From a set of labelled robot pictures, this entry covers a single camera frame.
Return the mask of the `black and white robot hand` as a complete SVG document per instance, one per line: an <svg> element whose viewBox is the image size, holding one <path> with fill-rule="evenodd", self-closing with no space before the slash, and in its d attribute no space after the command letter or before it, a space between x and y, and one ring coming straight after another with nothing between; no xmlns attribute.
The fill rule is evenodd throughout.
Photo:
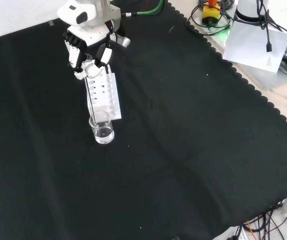
<svg viewBox="0 0 287 240"><path fill-rule="evenodd" d="M68 0L58 9L59 19L69 25L63 39L68 64L78 79L86 76L87 49L102 43L119 27L114 14L120 18L120 10L109 0Z"/></svg>

